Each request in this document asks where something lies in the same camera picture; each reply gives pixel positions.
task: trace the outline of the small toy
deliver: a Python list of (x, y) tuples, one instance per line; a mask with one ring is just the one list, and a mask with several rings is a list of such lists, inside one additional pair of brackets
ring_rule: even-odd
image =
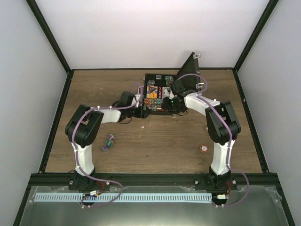
[(113, 134), (109, 134), (109, 139), (105, 141), (105, 145), (101, 147), (103, 152), (107, 152), (114, 144), (115, 137)]
[(200, 148), (200, 152), (205, 154), (208, 152), (208, 147), (206, 145), (202, 145), (201, 148)]

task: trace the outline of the white wall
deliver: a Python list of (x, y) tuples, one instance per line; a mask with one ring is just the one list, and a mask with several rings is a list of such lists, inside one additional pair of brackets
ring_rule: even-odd
[(301, 1), (279, 1), (239, 78), (272, 172), (301, 225)]
[(38, 171), (66, 73), (26, 1), (0, 7), (0, 225)]
[(233, 67), (268, 0), (37, 0), (71, 68)]

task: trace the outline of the game card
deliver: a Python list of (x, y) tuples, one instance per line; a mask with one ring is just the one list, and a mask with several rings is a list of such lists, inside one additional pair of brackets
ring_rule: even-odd
[(161, 86), (159, 86), (158, 87), (158, 98), (162, 98), (162, 87)]
[(158, 96), (158, 87), (157, 86), (147, 86), (146, 89), (146, 98), (155, 99)]
[(163, 99), (170, 97), (170, 87), (163, 87)]

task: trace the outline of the small figurine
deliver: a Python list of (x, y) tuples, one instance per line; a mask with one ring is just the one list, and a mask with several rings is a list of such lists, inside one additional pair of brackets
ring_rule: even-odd
[(114, 144), (115, 137), (113, 134), (109, 134), (109, 139), (105, 141), (105, 145), (101, 147), (103, 152), (107, 152)]

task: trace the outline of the black tray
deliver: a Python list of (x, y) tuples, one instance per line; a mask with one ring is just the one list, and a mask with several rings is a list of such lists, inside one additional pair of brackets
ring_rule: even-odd
[[(143, 100), (143, 104), (144, 105), (148, 105), (145, 103), (145, 99), (147, 98), (147, 86), (148, 86), (148, 81), (155, 81), (155, 84), (153, 85), (154, 87), (167, 87), (166, 85), (166, 80), (165, 77), (166, 76), (172, 76), (174, 80), (178, 79), (179, 77), (181, 77), (182, 75), (188, 74), (188, 73), (193, 73), (193, 74), (199, 74), (199, 65), (198, 65), (198, 56), (192, 52), (190, 54), (190, 56), (188, 57), (188, 59), (186, 60), (186, 62), (183, 64), (182, 68), (179, 70), (179, 72), (177, 73), (177, 75), (172, 75), (172, 74), (146, 74), (145, 75), (145, 79), (144, 79), (144, 88), (143, 88), (143, 95), (144, 95), (144, 100)], [(184, 84), (185, 87), (187, 87), (188, 89), (192, 89), (197, 91), (198, 89), (196, 88), (196, 84), (200, 83), (200, 78), (193, 76), (193, 75), (189, 75), (186, 76), (184, 78), (181, 79), (182, 83)], [(159, 114), (159, 115), (172, 115), (175, 114), (175, 111), (153, 111), (151, 110), (150, 114)]]

